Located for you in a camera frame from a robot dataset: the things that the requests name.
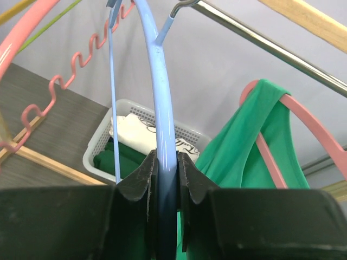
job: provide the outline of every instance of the white plastic basket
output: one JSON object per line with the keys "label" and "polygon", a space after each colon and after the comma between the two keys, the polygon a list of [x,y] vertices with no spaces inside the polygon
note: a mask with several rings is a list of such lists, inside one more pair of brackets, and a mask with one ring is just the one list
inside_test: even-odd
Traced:
{"label": "white plastic basket", "polygon": [[[120,99],[116,101],[117,115],[127,116],[133,113],[148,122],[155,123],[154,112],[146,107],[134,103],[127,99]],[[101,151],[110,138],[109,130],[111,128],[112,109],[110,108],[106,113],[104,119],[100,123],[98,129],[93,134],[93,137],[88,143],[88,148],[83,155],[83,165],[91,173],[96,174],[104,179],[115,182],[115,176],[103,172],[94,167],[93,159]],[[202,152],[211,138],[199,133],[198,131],[190,129],[188,126],[174,121],[176,138],[183,138],[190,144],[194,145],[199,152]]]}

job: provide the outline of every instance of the green cloth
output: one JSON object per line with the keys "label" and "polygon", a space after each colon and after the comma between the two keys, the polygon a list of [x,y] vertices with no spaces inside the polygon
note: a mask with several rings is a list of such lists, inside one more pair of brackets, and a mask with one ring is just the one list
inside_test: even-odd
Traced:
{"label": "green cloth", "polygon": [[[267,80],[260,80],[222,131],[200,154],[196,167],[220,187],[275,188],[255,144],[261,132],[287,186],[309,188],[293,147],[290,111],[279,101],[284,94],[289,93]],[[179,215],[177,231],[176,259],[184,260]]]}
{"label": "green cloth", "polygon": [[[141,165],[146,156],[121,142],[118,142],[118,148],[120,177],[124,179]],[[113,142],[108,142],[105,150],[96,155],[93,161],[95,168],[115,175]]]}

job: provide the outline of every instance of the pink hanger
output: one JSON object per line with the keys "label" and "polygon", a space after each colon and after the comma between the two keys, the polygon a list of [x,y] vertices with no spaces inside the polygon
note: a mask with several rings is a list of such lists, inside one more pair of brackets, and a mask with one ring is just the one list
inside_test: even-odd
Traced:
{"label": "pink hanger", "polygon": [[[253,90],[258,80],[249,83],[243,90],[240,97],[240,105],[246,100],[249,93]],[[285,94],[281,97],[280,102],[289,108],[313,133],[318,139],[328,155],[331,157],[337,168],[341,171],[343,177],[347,180],[347,151],[343,150],[341,145],[327,131],[327,129],[312,115],[305,107],[303,107],[293,97]],[[275,162],[264,137],[259,133],[256,138],[256,145],[262,155],[264,162],[270,172],[270,175],[278,189],[287,189],[288,186]]]}

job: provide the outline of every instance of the chrome rod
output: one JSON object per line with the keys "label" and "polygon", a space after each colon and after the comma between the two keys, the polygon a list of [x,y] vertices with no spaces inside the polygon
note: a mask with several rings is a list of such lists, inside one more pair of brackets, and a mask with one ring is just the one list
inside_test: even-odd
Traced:
{"label": "chrome rod", "polygon": [[204,0],[200,0],[192,8],[347,98],[346,83],[286,50],[228,13]]}
{"label": "chrome rod", "polygon": [[195,4],[197,4],[197,2],[199,2],[200,0],[183,0],[178,2],[175,7],[173,8],[173,10],[171,11],[170,17],[171,18],[175,18],[176,14],[178,13],[178,11],[182,8],[182,7],[191,7]]}

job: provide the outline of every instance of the wooden rod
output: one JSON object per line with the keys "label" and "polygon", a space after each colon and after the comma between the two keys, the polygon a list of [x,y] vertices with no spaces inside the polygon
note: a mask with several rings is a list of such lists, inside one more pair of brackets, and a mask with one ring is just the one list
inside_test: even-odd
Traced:
{"label": "wooden rod", "polygon": [[11,139],[12,139],[12,137],[11,137],[9,128],[5,122],[4,117],[2,116],[2,114],[0,112],[0,142],[1,141],[9,141]]}
{"label": "wooden rod", "polygon": [[338,202],[347,200],[347,181],[345,180],[324,187],[322,190],[330,193]]}
{"label": "wooden rod", "polygon": [[259,0],[259,2],[347,53],[347,27],[325,13],[302,0]]}
{"label": "wooden rod", "polygon": [[[11,142],[11,145],[16,146],[17,143]],[[50,170],[53,170],[61,175],[69,177],[86,185],[105,185],[104,183],[84,174],[75,169],[72,169],[60,162],[57,162],[43,154],[37,153],[25,146],[22,146],[16,153],[17,155],[24,157],[30,161],[33,161],[39,165],[42,165]]]}
{"label": "wooden rod", "polygon": [[[45,119],[45,116],[37,116],[35,117],[31,122],[31,131],[34,131],[40,124],[41,122]],[[27,129],[24,128],[22,129],[14,138],[13,138],[13,142],[19,142],[25,135],[25,133],[27,132]],[[10,155],[11,153],[9,151],[7,151],[6,149],[2,149],[0,151],[0,164],[6,160],[6,158]]]}
{"label": "wooden rod", "polygon": [[22,10],[27,8],[29,5],[34,3],[36,0],[21,0],[19,3],[6,10],[4,13],[0,15],[0,25],[7,22],[9,19],[19,14]]}

